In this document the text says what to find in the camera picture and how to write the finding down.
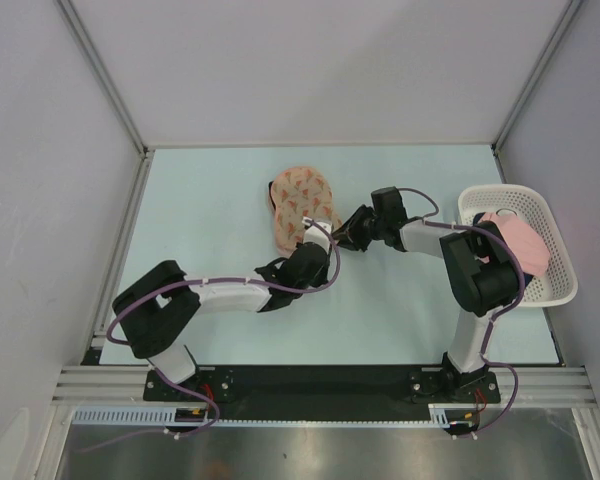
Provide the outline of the pink patterned laundry bag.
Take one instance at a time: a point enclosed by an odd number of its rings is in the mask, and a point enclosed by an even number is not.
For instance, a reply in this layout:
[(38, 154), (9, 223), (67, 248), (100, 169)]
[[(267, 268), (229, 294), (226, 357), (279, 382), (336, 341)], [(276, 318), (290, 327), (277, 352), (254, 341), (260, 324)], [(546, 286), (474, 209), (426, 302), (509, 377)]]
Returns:
[(283, 257), (289, 257), (301, 243), (305, 217), (328, 221), (338, 229), (343, 221), (326, 177), (310, 166), (291, 167), (268, 185), (268, 203), (273, 213), (274, 242)]

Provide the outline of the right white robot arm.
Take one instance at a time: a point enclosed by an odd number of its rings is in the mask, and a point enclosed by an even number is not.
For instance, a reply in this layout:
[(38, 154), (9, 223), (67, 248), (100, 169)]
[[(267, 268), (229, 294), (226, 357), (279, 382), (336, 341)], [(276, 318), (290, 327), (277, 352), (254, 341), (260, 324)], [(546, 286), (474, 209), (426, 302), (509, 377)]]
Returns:
[(334, 232), (342, 248), (365, 251), (373, 241), (405, 253), (423, 253), (444, 261), (460, 316), (454, 339), (443, 355), (450, 369), (441, 376), (443, 393), (464, 401), (477, 389), (475, 372), (487, 365), (485, 353), (498, 316), (522, 300), (525, 278), (514, 252), (496, 223), (475, 225), (434, 222), (428, 214), (411, 217), (401, 190), (371, 193), (372, 204), (360, 206)]

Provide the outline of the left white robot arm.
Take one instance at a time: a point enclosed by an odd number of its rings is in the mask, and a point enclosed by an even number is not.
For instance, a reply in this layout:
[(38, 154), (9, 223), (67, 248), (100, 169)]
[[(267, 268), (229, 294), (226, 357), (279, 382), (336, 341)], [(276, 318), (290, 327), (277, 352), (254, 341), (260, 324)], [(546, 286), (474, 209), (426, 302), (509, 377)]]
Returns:
[(174, 260), (159, 263), (120, 293), (112, 303), (113, 327), (121, 327), (122, 344), (166, 377), (177, 398), (194, 397), (201, 376), (193, 354), (180, 338), (195, 316), (246, 311), (267, 313), (289, 306), (308, 291), (329, 285), (332, 247), (299, 244), (255, 270), (251, 279), (223, 277), (189, 280)]

